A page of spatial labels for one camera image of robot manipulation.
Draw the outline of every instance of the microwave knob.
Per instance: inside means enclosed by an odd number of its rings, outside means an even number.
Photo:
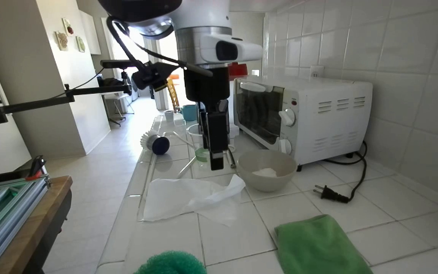
[[[286,127],[292,127],[295,124],[295,113],[290,109],[278,112],[278,116],[281,119],[281,124]]]
[[[286,139],[278,139],[278,147],[281,154],[290,154],[292,153],[292,144]]]

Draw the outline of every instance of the bowl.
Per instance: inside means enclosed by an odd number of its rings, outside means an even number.
[[[237,160],[239,177],[260,192],[277,192],[283,189],[295,173],[295,160],[290,156],[275,151],[249,151]]]

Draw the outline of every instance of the microwave door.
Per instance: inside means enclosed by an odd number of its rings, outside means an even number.
[[[275,93],[271,87],[242,83],[237,93],[239,125],[252,133],[255,139],[274,145],[280,136],[281,101],[281,93]]]
[[[251,93],[268,93],[268,92],[271,92],[269,87],[257,84],[257,83],[240,83],[239,87],[240,87],[240,90],[251,92]]]

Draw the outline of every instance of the plastic bag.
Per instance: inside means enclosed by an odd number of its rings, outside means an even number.
[[[245,182],[233,176],[227,188],[205,180],[154,180],[149,185],[141,221],[157,223],[196,212],[220,224],[236,220],[231,200],[245,189]]]

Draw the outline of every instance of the green cloth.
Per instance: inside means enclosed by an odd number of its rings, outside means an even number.
[[[286,274],[371,274],[369,267],[327,217],[277,227],[278,261]]]

